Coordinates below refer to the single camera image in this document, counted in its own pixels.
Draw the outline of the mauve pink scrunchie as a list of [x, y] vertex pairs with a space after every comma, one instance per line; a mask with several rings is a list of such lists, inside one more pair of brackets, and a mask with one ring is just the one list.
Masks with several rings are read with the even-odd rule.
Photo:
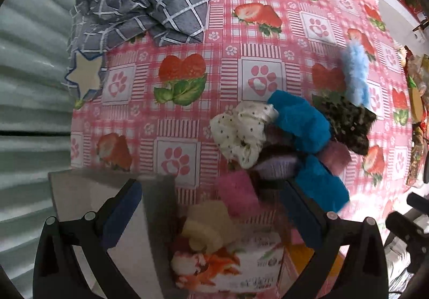
[[329, 141], [317, 158], [335, 176], [339, 176], [351, 161], [347, 146], [338, 141]]

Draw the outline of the pink strawberry paw tablecloth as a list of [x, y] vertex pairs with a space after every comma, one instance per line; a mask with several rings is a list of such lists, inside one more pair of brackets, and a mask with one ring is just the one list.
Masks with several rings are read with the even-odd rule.
[[228, 160], [209, 121], [277, 90], [311, 99], [344, 91], [339, 53], [360, 41], [369, 58], [369, 152], [341, 174], [350, 200], [341, 216], [385, 219], [406, 208], [412, 141], [406, 77], [380, 0], [210, 0], [203, 42], [156, 46], [148, 34], [107, 54], [99, 96], [73, 114], [73, 167], [177, 178], [180, 206], [217, 197]]

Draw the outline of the blue fuzzy cloth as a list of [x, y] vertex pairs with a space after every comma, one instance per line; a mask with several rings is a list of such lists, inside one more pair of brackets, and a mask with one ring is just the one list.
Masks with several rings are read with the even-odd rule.
[[326, 213], [338, 213], [349, 202], [344, 183], [338, 176], [333, 176], [314, 155], [305, 158], [294, 181]]
[[294, 135], [294, 146], [301, 152], [316, 154], [331, 138], [330, 123], [306, 99], [277, 90], [268, 103], [278, 112], [274, 124]]

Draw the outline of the light blue fuzzy scrunchie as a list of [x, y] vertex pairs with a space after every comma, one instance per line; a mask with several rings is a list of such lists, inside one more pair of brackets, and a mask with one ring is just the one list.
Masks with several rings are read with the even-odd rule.
[[370, 93], [367, 84], [369, 58], [364, 46], [352, 40], [341, 52], [342, 71], [345, 77], [345, 97], [355, 106], [370, 108]]

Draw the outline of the lavender knitted scrunchie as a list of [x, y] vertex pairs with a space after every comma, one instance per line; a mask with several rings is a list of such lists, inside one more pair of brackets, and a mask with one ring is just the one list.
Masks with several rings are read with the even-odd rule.
[[262, 179], [287, 179], [295, 175], [299, 160], [295, 155], [279, 155], [268, 158], [253, 167]]

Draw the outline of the grey checked blanket with star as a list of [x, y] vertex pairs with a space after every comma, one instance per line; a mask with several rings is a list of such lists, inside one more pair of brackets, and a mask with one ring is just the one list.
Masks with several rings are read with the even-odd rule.
[[210, 0], [76, 0], [64, 84], [76, 107], [99, 96], [106, 54], [148, 34], [156, 46], [203, 42]]

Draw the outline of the orange pink box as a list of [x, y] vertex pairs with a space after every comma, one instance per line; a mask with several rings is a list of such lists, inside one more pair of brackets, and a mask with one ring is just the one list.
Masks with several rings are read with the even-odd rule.
[[[287, 245], [284, 247], [284, 258], [278, 281], [279, 298], [285, 295], [290, 287], [294, 284], [313, 254], [314, 251], [310, 248], [307, 248], [304, 244]], [[320, 298], [331, 291], [342, 268], [344, 259], [345, 258], [341, 253], [337, 254], [334, 265], [332, 266], [327, 279], [319, 290], [319, 293], [316, 296], [317, 298]]]

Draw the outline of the white polka dot scrunchie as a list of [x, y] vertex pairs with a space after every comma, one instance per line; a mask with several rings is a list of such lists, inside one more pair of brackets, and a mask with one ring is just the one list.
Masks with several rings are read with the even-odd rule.
[[250, 169], [266, 142], [265, 127], [279, 116], [271, 104], [242, 101], [231, 114], [222, 113], [209, 121], [214, 143], [229, 161]]

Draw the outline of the cream yellow scrunchie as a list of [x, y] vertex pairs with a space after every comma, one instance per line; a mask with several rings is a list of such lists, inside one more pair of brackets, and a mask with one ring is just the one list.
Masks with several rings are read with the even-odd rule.
[[208, 200], [188, 208], [181, 235], [193, 251], [215, 253], [235, 242], [240, 231], [221, 200]]

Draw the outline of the tissue pack with floral print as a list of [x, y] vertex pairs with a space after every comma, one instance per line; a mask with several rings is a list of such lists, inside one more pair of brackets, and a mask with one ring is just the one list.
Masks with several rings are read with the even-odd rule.
[[178, 288], [196, 293], [259, 293], [276, 286], [284, 247], [274, 231], [250, 235], [208, 253], [177, 251], [171, 260]]

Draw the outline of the red round snack tray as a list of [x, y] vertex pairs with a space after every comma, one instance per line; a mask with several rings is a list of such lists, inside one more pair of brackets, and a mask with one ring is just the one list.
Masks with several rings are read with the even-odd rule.
[[428, 55], [400, 48], [412, 114], [412, 151], [407, 186], [428, 183]]

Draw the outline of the pink fuzzy scrunchie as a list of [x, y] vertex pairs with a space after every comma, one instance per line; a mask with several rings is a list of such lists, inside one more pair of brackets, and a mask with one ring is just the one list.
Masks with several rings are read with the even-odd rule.
[[217, 179], [217, 190], [230, 216], [245, 219], [262, 213], [260, 201], [246, 171], [231, 171], [220, 176]]

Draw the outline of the leopard print scrunchie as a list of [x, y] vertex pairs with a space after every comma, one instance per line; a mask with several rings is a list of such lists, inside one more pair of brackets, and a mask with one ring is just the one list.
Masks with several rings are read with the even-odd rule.
[[369, 151], [368, 134], [377, 116], [363, 105], [355, 106], [336, 91], [312, 96], [313, 106], [330, 123], [332, 138], [355, 154], [365, 156]]

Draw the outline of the grey storage box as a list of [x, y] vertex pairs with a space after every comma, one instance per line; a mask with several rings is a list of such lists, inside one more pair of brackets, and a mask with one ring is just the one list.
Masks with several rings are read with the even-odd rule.
[[169, 246], [177, 234], [177, 201], [172, 176], [80, 168], [49, 174], [52, 200], [61, 221], [96, 213], [134, 179], [138, 186], [121, 203], [110, 223], [108, 255], [139, 298], [187, 298], [176, 288]]

